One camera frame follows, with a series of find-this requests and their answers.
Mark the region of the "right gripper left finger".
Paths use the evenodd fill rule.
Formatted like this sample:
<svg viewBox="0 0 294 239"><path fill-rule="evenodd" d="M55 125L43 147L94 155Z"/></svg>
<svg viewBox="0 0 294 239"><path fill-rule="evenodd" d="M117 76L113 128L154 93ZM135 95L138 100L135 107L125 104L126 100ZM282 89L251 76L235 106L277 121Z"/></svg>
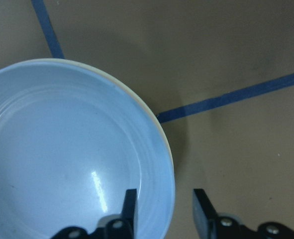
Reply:
<svg viewBox="0 0 294 239"><path fill-rule="evenodd" d="M122 211L118 218L108 221L105 226L88 233L80 227L66 227L52 236L53 239L133 239L135 238L135 217L137 190L126 190Z"/></svg>

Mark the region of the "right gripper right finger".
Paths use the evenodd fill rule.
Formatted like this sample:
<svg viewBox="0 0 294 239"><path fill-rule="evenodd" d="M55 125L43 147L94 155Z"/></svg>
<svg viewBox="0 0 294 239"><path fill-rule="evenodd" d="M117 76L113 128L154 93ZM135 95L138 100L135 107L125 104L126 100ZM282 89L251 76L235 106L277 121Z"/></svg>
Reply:
<svg viewBox="0 0 294 239"><path fill-rule="evenodd" d="M201 239L294 239L294 230L266 222L252 230L234 216L219 214L204 189L193 189L193 217Z"/></svg>

